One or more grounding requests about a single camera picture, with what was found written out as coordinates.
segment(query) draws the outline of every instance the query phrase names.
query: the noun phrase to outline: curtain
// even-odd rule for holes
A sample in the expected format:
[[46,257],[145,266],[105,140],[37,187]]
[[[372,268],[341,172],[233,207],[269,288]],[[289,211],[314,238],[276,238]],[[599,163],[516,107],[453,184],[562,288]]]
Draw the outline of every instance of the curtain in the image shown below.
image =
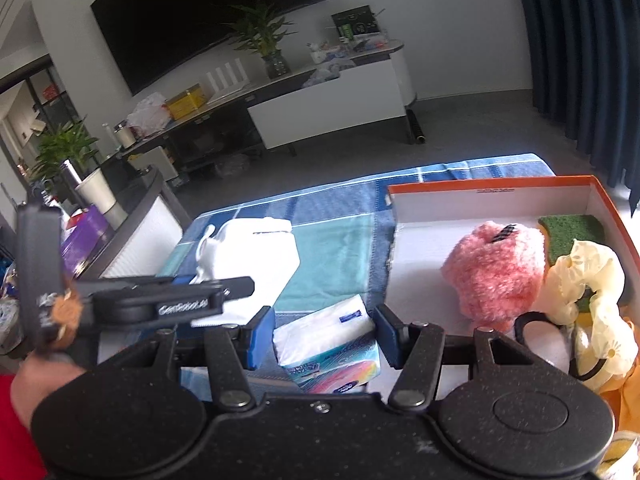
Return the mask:
[[522,0],[533,104],[640,201],[640,0]]

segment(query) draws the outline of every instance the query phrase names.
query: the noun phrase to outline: yellow box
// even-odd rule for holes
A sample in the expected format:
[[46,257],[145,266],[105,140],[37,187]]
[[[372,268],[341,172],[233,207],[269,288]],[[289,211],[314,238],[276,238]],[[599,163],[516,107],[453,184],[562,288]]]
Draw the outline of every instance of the yellow box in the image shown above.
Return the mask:
[[204,91],[200,85],[194,85],[169,99],[166,102],[166,106],[171,112],[171,117],[174,118],[174,121],[177,121],[185,115],[196,111],[205,102],[207,102],[207,98],[204,95]]

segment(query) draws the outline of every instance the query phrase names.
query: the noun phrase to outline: tissue pack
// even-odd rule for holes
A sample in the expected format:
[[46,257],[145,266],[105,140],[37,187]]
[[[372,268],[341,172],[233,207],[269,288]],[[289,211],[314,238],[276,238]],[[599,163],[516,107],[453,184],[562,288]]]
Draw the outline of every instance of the tissue pack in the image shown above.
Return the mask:
[[305,393],[348,392],[380,373],[374,330],[354,296],[277,328],[278,364]]

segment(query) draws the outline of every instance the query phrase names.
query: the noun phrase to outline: metal bolt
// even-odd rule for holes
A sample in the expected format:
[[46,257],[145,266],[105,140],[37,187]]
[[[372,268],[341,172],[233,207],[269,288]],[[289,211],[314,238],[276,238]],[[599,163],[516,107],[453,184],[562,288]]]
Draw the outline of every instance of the metal bolt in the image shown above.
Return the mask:
[[391,396],[392,404],[401,410],[417,408],[426,402],[424,395],[417,390],[398,390]]
[[227,390],[220,395],[220,403],[228,408],[243,408],[251,402],[251,395],[242,390]]
[[331,410],[331,405],[328,402],[322,402],[322,400],[312,402],[311,407],[316,413],[328,413]]

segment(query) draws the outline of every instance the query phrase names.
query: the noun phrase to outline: red sleeve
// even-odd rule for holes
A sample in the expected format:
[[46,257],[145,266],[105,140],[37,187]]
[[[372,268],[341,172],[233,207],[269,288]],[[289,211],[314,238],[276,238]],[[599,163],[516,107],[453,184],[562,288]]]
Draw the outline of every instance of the red sleeve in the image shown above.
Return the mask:
[[46,475],[42,459],[11,406],[13,380],[0,375],[0,480],[42,480]]

